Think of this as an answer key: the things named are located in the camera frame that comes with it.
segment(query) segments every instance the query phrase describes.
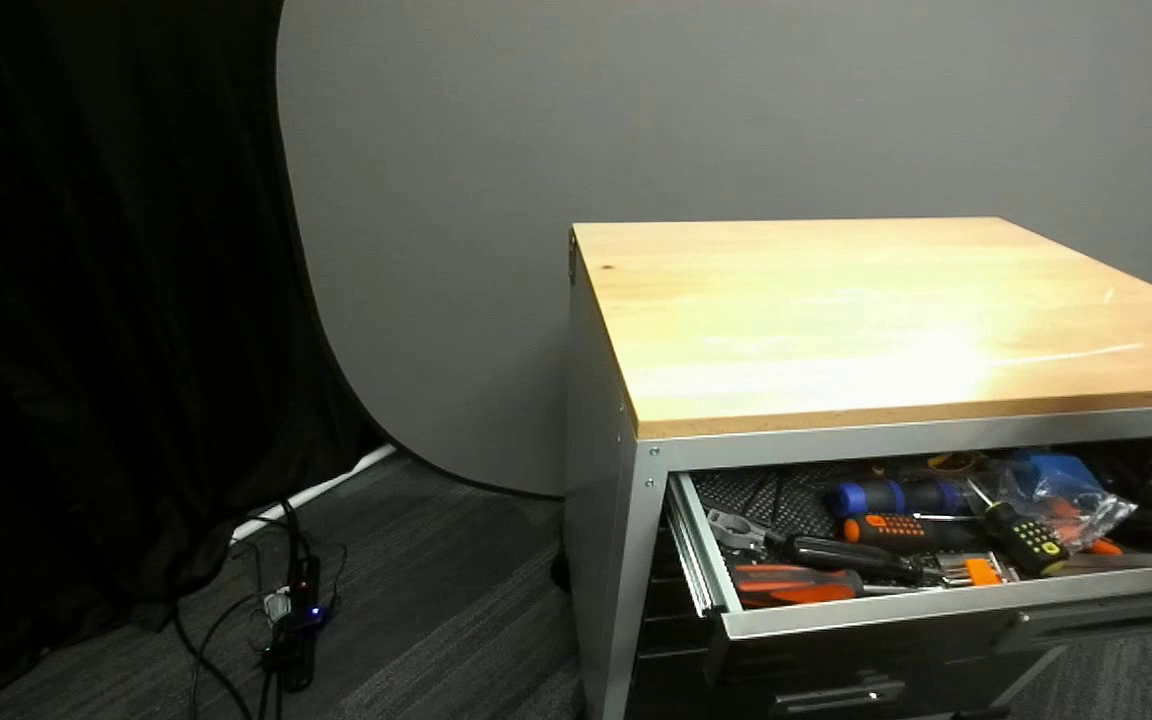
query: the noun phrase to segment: open drawer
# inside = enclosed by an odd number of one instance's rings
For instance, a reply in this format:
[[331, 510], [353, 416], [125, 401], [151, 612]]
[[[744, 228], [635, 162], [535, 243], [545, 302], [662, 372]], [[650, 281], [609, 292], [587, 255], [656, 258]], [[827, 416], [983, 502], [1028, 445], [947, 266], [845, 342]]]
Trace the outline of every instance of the open drawer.
[[726, 714], [1005, 714], [1069, 643], [1152, 633], [1152, 551], [1132, 547], [1039, 579], [748, 608], [705, 515], [733, 481], [667, 484], [667, 535]]

